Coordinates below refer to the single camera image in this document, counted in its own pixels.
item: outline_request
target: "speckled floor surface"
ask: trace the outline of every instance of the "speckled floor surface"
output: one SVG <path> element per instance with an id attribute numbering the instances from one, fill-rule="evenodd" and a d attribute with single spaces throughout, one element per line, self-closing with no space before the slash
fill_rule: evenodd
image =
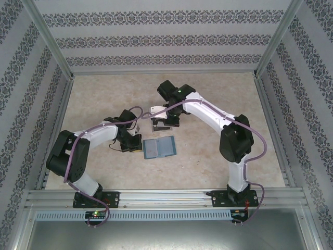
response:
<path id="1" fill-rule="evenodd" d="M 78 76 L 68 103 L 62 129 L 80 131 L 99 124 L 123 109 L 162 106 L 160 83 L 189 84 L 205 99 L 233 115 L 244 114 L 250 125 L 267 140 L 268 152 L 248 164 L 248 179 L 265 187 L 284 187 L 257 90 L 251 73 L 138 74 Z M 90 150 L 86 171 L 104 189 L 206 189 L 225 188 L 228 165 L 219 152 L 220 136 L 195 116 L 182 115 L 181 126 L 170 132 L 151 131 L 150 120 L 138 122 L 143 139 L 173 135 L 177 155 L 144 160 L 143 153 L 122 153 L 108 142 Z M 119 148 L 119 142 L 113 146 Z M 251 155 L 263 149 L 254 137 Z M 50 173 L 46 189 L 69 189 L 63 179 Z"/>

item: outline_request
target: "aluminum frame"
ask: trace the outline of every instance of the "aluminum frame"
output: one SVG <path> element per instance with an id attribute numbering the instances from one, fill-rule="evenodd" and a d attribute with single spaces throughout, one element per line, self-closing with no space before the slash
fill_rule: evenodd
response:
<path id="1" fill-rule="evenodd" d="M 262 191 L 255 189 L 258 197 Z M 163 211 L 163 210 L 202 210 L 221 211 L 235 207 L 214 208 L 211 197 L 206 192 L 211 189 L 188 190 L 117 190 L 120 192 L 119 208 L 127 211 Z M 10 249 L 27 249 L 39 211 L 92 211 L 94 209 L 75 209 L 72 207 L 75 191 L 72 190 L 36 190 L 29 191 L 24 205 L 22 218 L 14 243 Z M 298 222 L 308 249 L 323 249 L 315 227 L 308 202 L 301 187 L 266 188 L 260 209 L 295 209 Z"/>

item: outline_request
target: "black mounting plate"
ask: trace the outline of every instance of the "black mounting plate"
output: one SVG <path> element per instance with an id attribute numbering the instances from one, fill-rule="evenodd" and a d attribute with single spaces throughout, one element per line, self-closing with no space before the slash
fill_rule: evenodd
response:
<path id="1" fill-rule="evenodd" d="M 109 208 L 118 208 L 119 205 L 119 192 L 104 192 L 102 193 L 102 202 L 106 203 Z M 81 195 L 79 192 L 75 193 L 73 208 L 104 208 L 104 206 L 100 203 L 96 205 L 96 203 L 90 199 L 85 199 L 84 203 L 80 200 Z"/>
<path id="2" fill-rule="evenodd" d="M 255 190 L 249 190 L 247 196 L 238 204 L 234 204 L 228 197 L 227 190 L 213 190 L 209 194 L 212 197 L 213 207 L 245 207 L 246 200 L 249 202 L 249 207 L 258 207 L 258 197 Z"/>

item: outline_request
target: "purple cable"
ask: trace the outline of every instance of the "purple cable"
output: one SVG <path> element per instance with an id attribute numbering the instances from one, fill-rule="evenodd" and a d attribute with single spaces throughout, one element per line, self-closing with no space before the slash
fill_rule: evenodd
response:
<path id="1" fill-rule="evenodd" d="M 251 127 L 249 127 L 249 126 L 247 126 L 247 125 L 245 125 L 245 124 L 243 124 L 243 123 L 240 123 L 240 122 L 238 122 L 238 121 L 235 121 L 235 120 L 233 120 L 233 119 L 231 119 L 231 118 L 225 116 L 223 113 L 219 112 L 217 109 L 215 109 L 215 108 L 214 108 L 213 106 L 211 106 L 209 103 L 206 103 L 206 102 L 203 102 L 203 101 L 201 101 L 201 100 L 197 100 L 197 99 L 188 99 L 188 100 L 184 100 L 184 101 L 182 101 L 182 102 L 180 102 L 180 103 L 176 103 L 176 104 L 174 104 L 174 105 L 172 105 L 172 106 L 170 106 L 170 107 L 168 107 L 168 108 L 166 108 L 166 109 L 164 109 L 164 110 L 162 110 L 162 111 L 160 111 L 160 112 L 157 112 L 157 113 L 155 113 L 155 114 L 153 114 L 153 115 L 152 115 L 151 113 L 149 113 L 149 112 L 143 113 L 143 109 L 142 109 L 141 107 L 139 107 L 139 106 L 135 106 L 135 107 L 130 108 L 129 110 L 131 111 L 131 110 L 134 109 L 134 108 L 139 108 L 139 109 L 141 110 L 141 114 L 140 114 L 137 118 L 135 118 L 134 120 L 131 120 L 131 121 L 125 121 L 125 122 L 111 122 L 111 123 L 99 124 L 99 125 L 94 126 L 94 127 L 90 128 L 90 129 L 87 129 L 85 132 L 81 133 L 81 134 L 75 139 L 75 141 L 74 141 L 74 143 L 73 143 L 72 150 L 71 150 L 71 153 L 70 153 L 70 156 L 69 156 L 69 159 L 68 159 L 68 164 L 67 164 L 66 173 L 65 173 L 65 177 L 64 177 L 63 182 L 64 182 L 64 183 L 67 183 L 67 178 L 68 178 L 68 174 L 69 174 L 69 171 L 70 171 L 70 166 L 71 166 L 71 163 L 72 163 L 72 158 L 73 158 L 73 154 L 74 154 L 75 147 L 76 147 L 76 145 L 77 145 L 79 139 L 80 139 L 84 134 L 86 134 L 86 133 L 88 133 L 88 132 L 90 132 L 90 131 L 92 131 L 92 130 L 94 130 L 94 129 L 97 129 L 97 128 L 100 128 L 100 127 L 104 127 L 104 126 L 119 125 L 119 124 L 128 124 L 128 123 L 131 123 L 131 122 L 137 121 L 137 120 L 139 120 L 140 118 L 142 118 L 142 119 L 150 119 L 150 118 L 152 118 L 152 117 L 155 117 L 155 116 L 157 116 L 157 115 L 159 115 L 159 114 L 162 114 L 162 113 L 164 113 L 164 112 L 166 112 L 166 111 L 169 111 L 169 110 L 171 110 L 171 109 L 173 109 L 173 108 L 175 108 L 175 107 L 177 107 L 177 106 L 179 106 L 179 105 L 182 105 L 182 104 L 184 104 L 184 103 L 201 103 L 201 104 L 204 104 L 204 105 L 206 105 L 207 107 L 209 107 L 210 109 L 212 109 L 215 113 L 217 113 L 218 115 L 220 115 L 221 117 L 223 117 L 224 119 L 226 119 L 226 120 L 228 120 L 228 121 L 230 121 L 230 122 L 233 122 L 233 123 L 235 123 L 235 124 L 237 124 L 237 125 L 239 125 L 239 126 L 245 128 L 245 129 L 251 131 L 252 133 L 256 134 L 256 135 L 261 139 L 261 141 L 263 142 L 263 144 L 264 144 L 264 151 L 263 151 L 260 155 L 255 156 L 255 157 L 250 158 L 250 159 L 247 159 L 247 160 L 244 162 L 243 176 L 244 176 L 245 181 L 246 181 L 247 183 L 251 184 L 251 185 L 257 185 L 257 186 L 261 187 L 261 189 L 262 189 L 262 197 L 261 197 L 261 199 L 260 199 L 260 202 L 259 202 L 259 204 L 258 204 L 258 207 L 257 207 L 257 208 L 255 209 L 255 211 L 253 212 L 252 216 L 247 220 L 247 221 L 249 221 L 250 219 L 253 218 L 253 216 L 257 213 L 257 211 L 258 211 L 259 208 L 260 208 L 260 206 L 261 206 L 261 204 L 262 204 L 262 202 L 263 202 L 263 199 L 264 199 L 265 189 L 264 189 L 264 187 L 263 187 L 262 185 L 260 185 L 260 184 L 258 184 L 258 183 L 253 183 L 253 182 L 250 182 L 250 181 L 247 180 L 247 177 L 246 177 L 246 166 L 247 166 L 247 163 L 248 163 L 248 162 L 253 161 L 253 160 L 257 160 L 257 159 L 263 157 L 263 156 L 266 154 L 266 152 L 267 152 L 267 143 L 266 143 L 266 140 L 264 139 L 264 137 L 263 137 L 260 133 L 256 132 L 256 130 L 252 129 Z M 105 219 L 104 219 L 100 224 L 98 224 L 98 225 L 96 225 L 96 226 L 94 226 L 94 227 L 98 227 L 98 226 L 104 224 L 104 223 L 108 220 L 109 215 L 110 215 L 110 210 L 109 210 L 109 207 L 107 206 L 107 204 L 105 204 L 104 202 L 102 202 L 102 201 L 100 201 L 100 200 L 98 200 L 98 199 L 96 199 L 96 198 L 94 198 L 94 197 L 92 197 L 92 196 L 90 196 L 90 195 L 88 195 L 88 194 L 86 194 L 86 193 L 81 192 L 81 191 L 80 191 L 78 188 L 76 188 L 72 183 L 68 182 L 68 184 L 69 184 L 73 189 L 75 189 L 75 190 L 77 190 L 78 192 L 82 193 L 84 196 L 86 196 L 86 197 L 88 197 L 88 198 L 90 198 L 90 199 L 92 199 L 92 200 L 94 200 L 94 201 L 97 201 L 97 202 L 101 203 L 103 206 L 105 206 L 105 208 L 106 208 L 106 210 L 107 210 L 107 212 L 108 212 L 108 216 L 106 216 Z"/>

